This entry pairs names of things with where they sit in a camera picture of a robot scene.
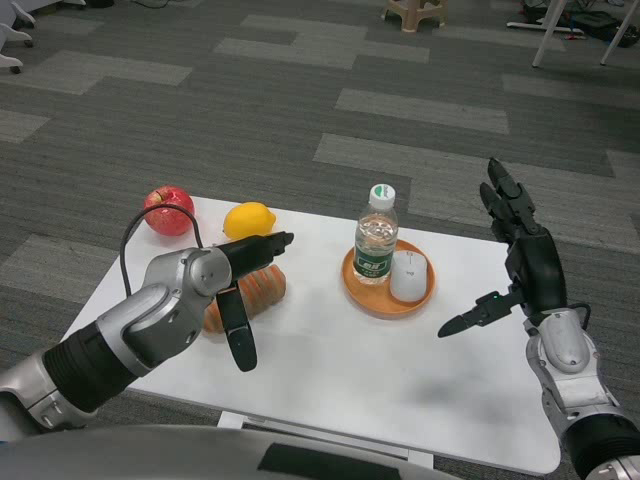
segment orange plate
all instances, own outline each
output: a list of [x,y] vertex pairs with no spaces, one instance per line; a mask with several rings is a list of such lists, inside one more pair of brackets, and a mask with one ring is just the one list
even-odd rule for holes
[[353,249],[349,250],[342,262],[342,279],[351,298],[370,312],[390,317],[407,315],[426,304],[436,289],[436,272],[431,259],[418,247],[404,240],[398,240],[396,250],[410,250],[423,255],[427,259],[427,293],[417,302],[406,303],[396,300],[391,295],[389,280],[382,285],[363,285],[353,274]]

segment computer mouse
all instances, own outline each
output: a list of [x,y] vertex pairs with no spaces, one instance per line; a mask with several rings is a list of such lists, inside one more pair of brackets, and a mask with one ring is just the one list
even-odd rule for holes
[[391,263],[391,295],[401,302],[417,302],[427,293],[427,259],[417,252],[400,250]]

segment green label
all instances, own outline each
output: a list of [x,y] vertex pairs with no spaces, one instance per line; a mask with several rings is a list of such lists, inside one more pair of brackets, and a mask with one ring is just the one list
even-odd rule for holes
[[355,247],[353,267],[363,277],[380,278],[391,270],[393,252],[387,255],[367,255],[358,247]]

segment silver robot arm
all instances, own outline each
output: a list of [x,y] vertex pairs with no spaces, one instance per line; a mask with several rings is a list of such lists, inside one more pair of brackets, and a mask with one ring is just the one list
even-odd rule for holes
[[236,364],[253,369],[255,344],[236,280],[266,267],[292,240],[281,232],[153,259],[139,291],[0,374],[0,440],[85,426],[107,400],[193,343],[214,298]]
[[527,360],[542,406],[581,478],[640,479],[640,434],[602,382],[600,354],[575,309],[558,309],[530,335]]
[[513,283],[507,295],[492,292],[476,300],[438,336],[489,325],[519,305],[527,316],[527,359],[542,386],[544,411],[578,475],[640,480],[640,432],[602,381],[600,354],[577,312],[586,307],[588,315],[589,308],[567,305],[560,257],[550,232],[534,220],[525,187],[495,159],[488,173],[493,187],[483,183],[480,196],[496,239],[509,245],[505,267]]

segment bottle cap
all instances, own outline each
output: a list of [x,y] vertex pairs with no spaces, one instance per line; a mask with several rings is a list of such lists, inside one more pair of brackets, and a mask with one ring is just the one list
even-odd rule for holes
[[369,194],[369,203],[378,210],[389,210],[393,208],[396,201],[396,191],[391,185],[379,183],[374,185]]

